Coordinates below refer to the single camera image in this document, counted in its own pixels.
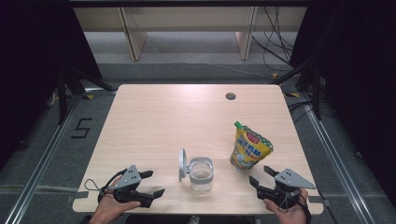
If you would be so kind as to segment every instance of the finger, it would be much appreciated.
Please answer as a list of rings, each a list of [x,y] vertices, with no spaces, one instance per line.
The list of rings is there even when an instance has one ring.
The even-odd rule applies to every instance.
[[[301,196],[304,197],[304,199],[306,200],[308,198],[308,191],[306,191],[306,189],[303,188],[299,188],[300,194]]]
[[[128,202],[123,204],[124,211],[135,209],[141,205],[140,202]]]
[[[264,199],[264,203],[265,203],[265,208],[270,210],[273,213],[279,213],[279,211],[277,210],[278,206],[276,205],[276,203],[274,203],[271,200],[268,199]]]
[[[113,180],[113,183],[111,183],[111,186],[115,186],[115,185],[119,182],[120,179],[121,179],[121,175],[120,175],[120,176],[117,176],[117,178],[115,178],[115,179]]]

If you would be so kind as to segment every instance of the black panel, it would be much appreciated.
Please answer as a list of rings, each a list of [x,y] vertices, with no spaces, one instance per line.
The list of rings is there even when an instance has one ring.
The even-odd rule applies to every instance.
[[[396,207],[394,11],[387,1],[356,4],[323,76],[335,112]]]
[[[319,36],[328,28],[330,18],[338,6],[339,3],[323,3],[311,5],[306,9],[289,61],[291,66],[297,67],[307,60]]]
[[[16,2],[0,6],[0,169],[46,108],[61,67],[101,77],[73,9]]]

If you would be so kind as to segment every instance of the aluminum rail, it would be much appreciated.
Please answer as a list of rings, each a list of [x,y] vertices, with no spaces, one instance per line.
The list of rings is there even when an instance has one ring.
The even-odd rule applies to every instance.
[[[67,128],[70,118],[73,115],[74,110],[77,107],[78,102],[80,101],[81,96],[80,95],[75,95],[73,99],[70,102],[69,105],[69,113],[64,119],[64,122],[58,125],[58,127],[55,130],[54,135],[51,137],[49,144],[47,145],[46,150],[44,151],[43,155],[41,156],[40,161],[38,162],[37,166],[35,167],[35,170],[33,171],[32,175],[30,176],[30,179],[26,183],[26,185],[23,188],[23,191],[18,198],[18,200],[15,202],[13,207],[11,208],[11,211],[8,214],[7,221],[6,223],[20,223],[21,219],[26,212],[26,209],[32,201],[33,196],[35,195],[35,190],[43,177],[44,173],[46,172],[50,161],[52,160],[52,157],[56,151],[57,146],[61,142],[62,136],[64,135],[64,131]]]
[[[309,97],[306,93],[300,92],[300,96],[302,101],[309,101]],[[348,196],[353,208],[355,209],[356,214],[358,215],[359,220],[361,221],[361,223],[375,223],[375,220],[369,211],[366,201],[364,201],[363,197],[361,197],[360,191],[358,190],[356,184],[353,182],[351,176],[349,175],[349,172],[345,167],[337,150],[335,149],[334,144],[330,139],[330,136],[327,134],[322,121],[316,119],[316,116],[312,111],[311,105],[306,105],[305,110],[315,128],[315,131],[318,134],[321,143],[326,150],[326,153],[332,163],[332,166],[334,167],[335,172],[338,175],[338,178],[341,181],[341,185],[346,191],[346,195]]]

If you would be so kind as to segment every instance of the gray floor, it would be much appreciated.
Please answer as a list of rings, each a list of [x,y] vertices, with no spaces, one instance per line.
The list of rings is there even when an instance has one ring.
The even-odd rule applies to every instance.
[[[255,34],[264,43],[263,34]],[[284,34],[292,42],[295,34]],[[140,61],[131,62],[123,34],[89,33],[96,61],[104,80],[119,86],[122,83],[255,83],[265,84],[272,80],[274,71],[263,63],[260,47],[252,43],[248,61],[241,61],[236,39],[232,33],[149,33],[148,42]],[[272,46],[279,54],[283,51]],[[269,54],[266,63],[272,68],[290,69]],[[285,82],[283,92],[296,92],[294,84],[298,77]],[[72,198],[91,158],[92,151],[106,119],[114,94],[95,94],[91,100],[78,102],[65,127],[49,166],[39,181],[35,195],[27,207],[21,223],[79,223],[85,214],[75,213]],[[288,105],[301,98],[286,97]],[[332,143],[342,158],[357,189],[368,205],[376,223],[396,223],[396,211],[375,180],[364,160],[353,155],[355,146],[339,122],[331,107],[321,103],[322,123]],[[360,223],[348,195],[335,172],[326,150],[318,138],[314,126],[303,106],[292,114],[304,153],[323,196],[330,200],[331,210],[338,223]],[[29,147],[17,151],[0,173],[0,222],[19,198],[23,186],[29,181],[41,155],[44,153],[59,118],[58,106],[43,111],[35,127],[26,136]],[[86,138],[76,131],[80,119],[90,131]],[[123,223],[122,216],[115,223]],[[257,223],[277,223],[275,216],[257,217]],[[313,216],[312,223],[333,223],[328,210]]]

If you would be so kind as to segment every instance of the wire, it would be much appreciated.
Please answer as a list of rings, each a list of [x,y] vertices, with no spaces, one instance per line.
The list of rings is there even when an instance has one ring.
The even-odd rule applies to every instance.
[[[91,182],[95,185],[96,189],[90,189],[90,188],[88,188],[88,187],[87,187],[88,181],[91,181]],[[92,179],[87,179],[87,180],[85,181],[85,183],[84,183],[84,188],[87,189],[87,190],[96,190],[96,191],[100,191],[100,189],[99,189],[98,186],[96,185],[95,181],[93,181]]]
[[[286,64],[289,64],[289,57],[288,57],[288,55],[290,56],[290,54],[289,54],[289,52],[287,51],[287,48],[286,48],[286,46],[284,45],[284,43],[283,43],[283,41],[282,41],[283,37],[276,31],[276,26],[275,26],[275,24],[277,24],[277,26],[279,27],[279,20],[278,20],[279,9],[278,9],[278,7],[276,7],[276,23],[273,23],[271,17],[270,17],[269,14],[268,14],[268,11],[267,11],[266,7],[264,7],[264,10],[265,10],[265,13],[266,13],[266,15],[267,15],[267,17],[268,17],[268,20],[271,22],[271,26],[272,26],[273,29],[272,29],[271,34],[270,34],[269,37],[264,33],[265,37],[267,37],[267,43],[265,44],[265,46],[261,45],[256,39],[254,39],[254,40],[264,49],[264,54],[262,55],[262,59],[263,59],[263,61],[264,61],[265,66],[267,66],[269,69],[272,69],[272,70],[274,70],[274,71],[289,71],[289,70],[281,70],[281,69],[272,68],[272,67],[270,67],[270,66],[267,64],[267,62],[265,61],[265,52],[266,52],[266,51],[269,51],[268,45],[269,45],[270,42],[273,43],[275,46],[282,48],[282,50],[283,50],[283,52],[284,52],[284,54],[285,54],[285,57],[286,57],[286,59],[287,59],[287,60],[285,60],[285,59],[282,58],[282,59],[281,59],[282,62],[284,62],[284,63],[286,63]],[[275,43],[271,40],[271,38],[272,38],[272,36],[273,36],[274,33],[276,33],[276,35],[278,36],[278,38],[279,38],[280,43],[281,43],[282,46],[279,46],[279,45],[275,44]]]
[[[282,57],[280,57],[279,55],[277,55],[276,53],[274,53],[273,51],[271,51],[270,49],[266,48],[265,46],[263,46],[258,40],[256,40],[256,38],[254,36],[251,37],[254,41],[256,41],[256,43],[262,47],[262,49],[268,51],[269,53],[271,53],[272,55],[274,55],[275,57],[277,57],[280,61],[282,61],[283,63],[288,63],[288,61],[286,61],[285,59],[283,59]]]
[[[272,19],[271,19],[269,13],[268,13],[266,7],[264,7],[264,10],[265,10],[265,13],[266,13],[266,15],[267,15],[268,20],[269,20],[270,23],[271,23],[272,28],[273,28],[270,37],[268,38],[268,36],[267,36],[267,38],[268,38],[267,45],[268,45],[268,43],[269,43],[269,41],[270,41],[270,39],[271,39],[273,33],[275,33],[275,34],[277,35],[277,37],[279,38],[279,41],[280,41],[280,43],[281,43],[281,45],[282,45],[282,49],[283,49],[283,52],[285,53],[285,57],[287,58],[287,60],[289,60],[289,57],[288,57],[289,53],[288,53],[287,51],[285,51],[285,47],[286,47],[286,46],[284,45],[284,43],[283,43],[283,38],[282,38],[282,36],[280,35],[280,32],[279,32],[279,31],[280,31],[280,29],[279,29],[279,19],[278,19],[279,7],[276,7],[276,20],[275,20],[275,22],[272,21]]]
[[[301,105],[311,105],[312,101],[304,101],[304,102],[299,102],[293,105],[288,105],[288,107],[291,107],[289,109],[290,114],[292,115],[294,110],[297,109],[298,107],[300,107]]]
[[[108,186],[111,184],[111,182],[113,182],[113,180],[114,180],[115,178],[117,178],[117,176],[125,174],[125,172],[126,172],[127,170],[128,170],[128,169],[121,170],[121,171],[119,171],[118,173],[116,173],[115,175],[113,175],[113,176],[107,181],[107,183],[105,184],[105,186],[101,188],[101,190],[103,190],[103,191],[107,190],[107,188],[108,188]]]
[[[304,115],[306,115],[308,112],[312,111],[312,109],[309,109],[307,111],[305,111],[299,118],[297,118],[297,120],[295,120],[293,123],[296,123],[297,121],[299,121]]]
[[[309,223],[311,223],[312,217],[311,217],[311,213],[309,212],[309,209],[308,209],[308,203],[306,202],[305,197],[303,197],[303,195],[301,195],[301,193],[299,193],[298,195],[300,196],[300,198],[302,198],[302,199],[304,200],[304,203],[305,203],[305,204],[300,203],[299,200],[295,200],[294,198],[292,198],[292,199],[293,199],[298,205],[300,205],[301,208],[303,208],[303,211],[304,211],[305,217],[306,217],[306,223],[309,224]]]
[[[283,192],[286,197],[283,200],[283,202],[277,207],[277,211],[281,212],[281,213],[288,213],[289,211],[289,201],[288,201],[288,196],[286,192]],[[280,208],[282,207],[282,205],[285,204],[286,205],[286,209],[285,210],[281,210]]]
[[[146,40],[146,42],[148,43],[148,45],[149,45],[152,49],[154,49],[157,53],[159,53],[159,54],[163,57],[163,54],[162,54],[159,50],[157,50],[156,48],[154,48],[154,46],[152,46],[151,43],[149,43],[148,40]],[[168,62],[168,63],[186,63],[186,62],[172,62],[172,61],[168,61],[168,60],[166,60],[166,59],[164,59],[164,60],[165,60],[166,62]],[[268,78],[268,79],[274,79],[273,77],[269,77],[269,76],[266,76],[266,75],[263,75],[263,74],[260,74],[260,73],[253,73],[253,72],[241,71],[241,70],[234,69],[234,68],[231,68],[231,67],[215,65],[215,64],[213,64],[213,63],[203,63],[203,64],[206,64],[206,65],[209,65],[209,66],[212,66],[212,67],[222,68],[222,69],[229,69],[229,70],[232,70],[232,71],[235,71],[235,72],[238,72],[238,73],[249,74],[249,75],[257,75],[257,76],[265,77],[265,78]]]

